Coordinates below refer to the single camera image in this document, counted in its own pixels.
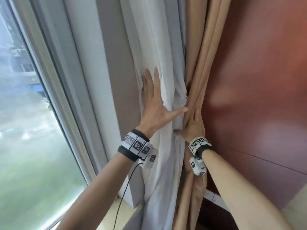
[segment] window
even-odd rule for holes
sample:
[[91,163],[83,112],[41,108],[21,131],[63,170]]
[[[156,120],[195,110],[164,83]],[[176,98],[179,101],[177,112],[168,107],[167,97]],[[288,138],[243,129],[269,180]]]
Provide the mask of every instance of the window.
[[27,48],[8,0],[0,0],[0,229],[5,230],[51,228],[87,186]]

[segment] curtain fold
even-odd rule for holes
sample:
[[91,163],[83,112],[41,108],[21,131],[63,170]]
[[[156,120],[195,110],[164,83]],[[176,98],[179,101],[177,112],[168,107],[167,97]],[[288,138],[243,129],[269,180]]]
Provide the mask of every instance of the curtain fold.
[[[187,0],[186,78],[189,92],[183,126],[189,124],[195,110],[201,111],[210,69],[221,38],[231,0]],[[193,156],[186,143],[184,166],[179,184],[174,230],[195,229],[207,175],[196,176],[189,160]]]

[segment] wire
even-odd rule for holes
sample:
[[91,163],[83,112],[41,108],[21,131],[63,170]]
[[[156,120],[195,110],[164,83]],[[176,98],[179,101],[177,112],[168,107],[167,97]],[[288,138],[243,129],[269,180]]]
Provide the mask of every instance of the wire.
[[[130,176],[130,178],[129,178],[129,180],[128,180],[128,183],[127,183],[126,189],[125,189],[125,191],[124,191],[124,194],[122,195],[122,199],[124,198],[124,195],[125,195],[125,193],[126,193],[126,190],[127,190],[127,188],[128,188],[129,182],[130,182],[130,179],[132,178],[132,175],[133,175],[133,173],[134,173],[136,167],[133,169],[133,171],[132,171],[132,173],[131,173],[131,176]],[[118,212],[119,212],[120,205],[122,204],[122,199],[120,200],[120,203],[119,203],[119,206],[118,206],[118,209],[117,209],[117,213],[116,213],[116,217],[115,217],[115,223],[114,223],[114,228],[113,228],[113,230],[115,230],[117,215],[118,215]]]

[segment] left hand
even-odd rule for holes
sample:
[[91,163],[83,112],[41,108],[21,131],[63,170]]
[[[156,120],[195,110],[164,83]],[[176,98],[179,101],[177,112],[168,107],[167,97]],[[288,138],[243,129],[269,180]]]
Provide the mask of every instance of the left hand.
[[146,77],[142,77],[142,101],[144,106],[143,117],[140,125],[136,128],[143,132],[148,138],[167,125],[176,116],[183,114],[188,108],[183,107],[175,111],[168,111],[161,98],[160,78],[157,67],[154,69],[154,83],[148,69],[145,70]]

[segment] red wall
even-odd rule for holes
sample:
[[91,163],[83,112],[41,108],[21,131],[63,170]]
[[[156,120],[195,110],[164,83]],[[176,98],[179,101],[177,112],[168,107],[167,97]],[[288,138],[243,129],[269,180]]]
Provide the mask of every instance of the red wall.
[[232,0],[202,116],[217,152],[286,206],[307,183],[307,0]]

